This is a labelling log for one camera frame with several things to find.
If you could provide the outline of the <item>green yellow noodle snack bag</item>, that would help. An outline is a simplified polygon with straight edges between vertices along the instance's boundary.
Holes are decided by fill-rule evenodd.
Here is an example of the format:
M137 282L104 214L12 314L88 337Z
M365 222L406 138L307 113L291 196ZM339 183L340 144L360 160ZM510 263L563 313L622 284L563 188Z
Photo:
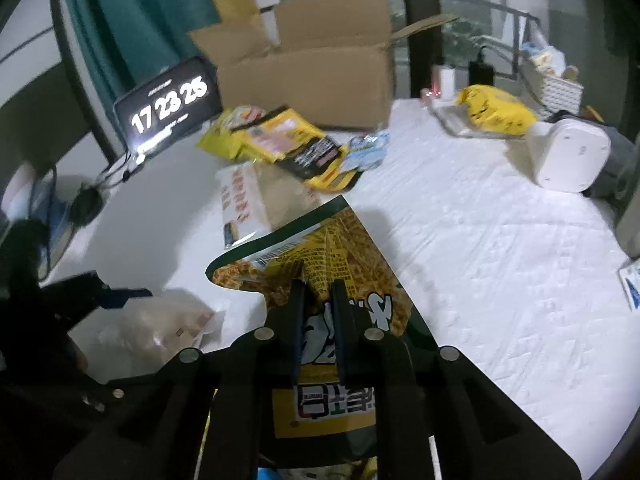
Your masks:
M297 469L378 459L378 478L425 474L425 403L436 341L356 212L337 197L209 263L214 285L262 296L262 326L229 350L229 378L216 400L242 432L255 466ZM267 316L306 283L302 360L296 385L273 385ZM390 334L379 385L343 385L337 374L330 287L343 280L349 302Z

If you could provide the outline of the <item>clear bag of biscuits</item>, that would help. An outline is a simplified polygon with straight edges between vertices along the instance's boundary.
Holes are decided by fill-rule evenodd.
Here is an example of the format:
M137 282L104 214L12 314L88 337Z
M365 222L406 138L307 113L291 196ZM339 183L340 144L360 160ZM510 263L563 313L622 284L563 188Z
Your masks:
M99 342L134 362L158 370L186 348L216 337L224 314L184 289L134 297L99 331Z

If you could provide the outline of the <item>white red text snack pack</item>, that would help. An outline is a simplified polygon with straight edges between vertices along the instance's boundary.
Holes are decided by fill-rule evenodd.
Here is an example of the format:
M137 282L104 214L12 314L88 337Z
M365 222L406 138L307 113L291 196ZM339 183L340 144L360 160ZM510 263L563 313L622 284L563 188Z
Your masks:
M222 168L220 185L224 248L232 249L271 231L260 192L256 167L251 162Z

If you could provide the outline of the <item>yellow black snack bag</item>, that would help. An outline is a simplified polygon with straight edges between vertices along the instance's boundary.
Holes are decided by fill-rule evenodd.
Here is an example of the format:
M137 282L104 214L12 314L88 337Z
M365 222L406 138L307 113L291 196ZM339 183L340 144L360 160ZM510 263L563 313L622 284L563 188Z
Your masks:
M322 193L349 191L360 179L358 169L342 167L349 149L307 122L295 110L281 106L247 125L231 130L241 153L292 174Z

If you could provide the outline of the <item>small blue snack packet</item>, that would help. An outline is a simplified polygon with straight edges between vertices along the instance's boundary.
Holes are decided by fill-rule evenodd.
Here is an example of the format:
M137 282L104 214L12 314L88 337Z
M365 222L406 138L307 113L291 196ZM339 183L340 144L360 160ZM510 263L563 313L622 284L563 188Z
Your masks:
M386 131L356 136L348 144L348 153L341 162L342 171L368 171L380 166L386 157L390 138Z

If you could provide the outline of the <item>yellow chips bag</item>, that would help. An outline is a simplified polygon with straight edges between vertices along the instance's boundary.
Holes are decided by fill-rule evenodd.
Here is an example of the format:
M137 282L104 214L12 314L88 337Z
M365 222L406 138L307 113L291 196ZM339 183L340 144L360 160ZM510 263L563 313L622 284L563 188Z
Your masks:
M240 157L242 141L235 130L242 129L257 119L264 117L266 111L260 107L242 105L224 110L203 134L196 146L209 155L228 160Z

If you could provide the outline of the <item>blue cartoon snack bag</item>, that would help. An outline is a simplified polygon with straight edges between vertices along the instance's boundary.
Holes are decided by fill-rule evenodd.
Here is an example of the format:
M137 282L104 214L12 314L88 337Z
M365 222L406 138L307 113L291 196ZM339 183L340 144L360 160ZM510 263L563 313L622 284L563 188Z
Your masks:
M378 478L378 459L297 469L259 468L257 480L356 480Z

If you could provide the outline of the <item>black round puck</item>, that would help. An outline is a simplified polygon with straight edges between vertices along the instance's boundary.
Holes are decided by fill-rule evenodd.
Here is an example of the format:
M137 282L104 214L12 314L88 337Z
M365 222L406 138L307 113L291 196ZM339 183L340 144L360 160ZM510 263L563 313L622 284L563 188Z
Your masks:
M104 198L98 188L82 188L70 204L68 220L74 226L88 226L104 207Z

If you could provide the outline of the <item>blue white bowl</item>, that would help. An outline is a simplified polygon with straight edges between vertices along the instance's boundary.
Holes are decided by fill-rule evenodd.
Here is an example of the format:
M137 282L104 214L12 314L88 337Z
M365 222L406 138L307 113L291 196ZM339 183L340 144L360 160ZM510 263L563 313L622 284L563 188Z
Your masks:
M75 234L70 205L58 196L56 167L39 177L23 162L2 195L1 219L1 278L23 261L40 282L47 280Z

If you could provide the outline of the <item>tablet showing clock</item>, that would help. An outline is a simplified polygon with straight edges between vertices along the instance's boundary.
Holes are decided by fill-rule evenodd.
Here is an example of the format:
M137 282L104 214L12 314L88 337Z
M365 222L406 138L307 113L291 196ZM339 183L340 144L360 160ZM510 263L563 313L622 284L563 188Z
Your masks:
M215 71L194 56L156 75L114 103L130 152L149 156L221 112Z

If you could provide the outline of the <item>white blue cream tube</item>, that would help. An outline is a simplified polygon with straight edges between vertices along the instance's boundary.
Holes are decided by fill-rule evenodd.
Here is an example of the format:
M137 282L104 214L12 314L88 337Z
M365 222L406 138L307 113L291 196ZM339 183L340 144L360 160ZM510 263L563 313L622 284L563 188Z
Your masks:
M628 266L618 270L618 277L629 307L634 312L638 311L640 309L640 260L634 260Z

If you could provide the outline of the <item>brown cardboard box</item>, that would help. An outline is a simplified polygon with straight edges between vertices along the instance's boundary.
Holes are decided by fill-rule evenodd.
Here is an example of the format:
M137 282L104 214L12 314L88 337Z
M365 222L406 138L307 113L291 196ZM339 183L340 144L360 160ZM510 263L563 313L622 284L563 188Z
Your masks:
M346 130L387 126L396 42L454 21L438 14L394 32L388 0L291 0L273 12L278 44L252 20L190 32L216 68L222 105L288 106L318 127Z

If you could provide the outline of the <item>steel thermos bottle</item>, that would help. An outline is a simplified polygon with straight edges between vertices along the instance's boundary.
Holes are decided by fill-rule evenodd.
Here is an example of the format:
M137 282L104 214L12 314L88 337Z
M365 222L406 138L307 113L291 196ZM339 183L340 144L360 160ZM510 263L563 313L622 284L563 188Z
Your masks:
M615 237L624 253L633 259L640 255L640 188L636 186L634 194L617 222Z

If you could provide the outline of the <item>white charger block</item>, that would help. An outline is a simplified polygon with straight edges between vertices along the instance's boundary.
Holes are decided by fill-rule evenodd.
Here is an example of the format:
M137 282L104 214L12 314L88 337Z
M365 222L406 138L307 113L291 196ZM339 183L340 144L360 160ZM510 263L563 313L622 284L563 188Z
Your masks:
M445 101L451 101L456 97L456 70L452 66L433 66L432 91L436 98Z

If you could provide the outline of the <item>black power adapter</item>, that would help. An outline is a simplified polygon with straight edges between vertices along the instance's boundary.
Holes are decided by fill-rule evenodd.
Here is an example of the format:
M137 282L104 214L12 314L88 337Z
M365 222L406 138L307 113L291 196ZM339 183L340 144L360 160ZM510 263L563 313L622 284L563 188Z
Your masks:
M469 85L493 86L495 84L495 67L486 62L485 46L481 46L475 58L469 62Z

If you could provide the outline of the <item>grey cloth pouch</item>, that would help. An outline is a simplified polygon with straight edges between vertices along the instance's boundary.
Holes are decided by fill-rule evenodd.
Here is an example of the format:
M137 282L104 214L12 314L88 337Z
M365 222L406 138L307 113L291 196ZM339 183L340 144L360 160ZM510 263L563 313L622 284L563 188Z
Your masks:
M611 141L611 151L597 179L582 195L600 200L623 202L637 182L639 148L623 136L615 127L596 124Z

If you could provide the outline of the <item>white woven basket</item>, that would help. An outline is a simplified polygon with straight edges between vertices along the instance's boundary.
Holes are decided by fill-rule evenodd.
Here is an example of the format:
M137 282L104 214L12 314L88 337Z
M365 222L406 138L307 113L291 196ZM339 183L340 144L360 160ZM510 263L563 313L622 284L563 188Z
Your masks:
M529 60L521 62L518 74L523 88L521 100L541 120L561 110L579 113L584 87L578 82L541 73Z

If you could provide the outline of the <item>teal left curtain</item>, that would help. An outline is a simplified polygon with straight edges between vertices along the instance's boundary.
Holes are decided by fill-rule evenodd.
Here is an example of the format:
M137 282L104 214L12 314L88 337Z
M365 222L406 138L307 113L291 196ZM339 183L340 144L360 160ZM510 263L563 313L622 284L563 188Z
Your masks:
M189 32L218 24L213 0L65 0L94 88L115 101L198 53Z

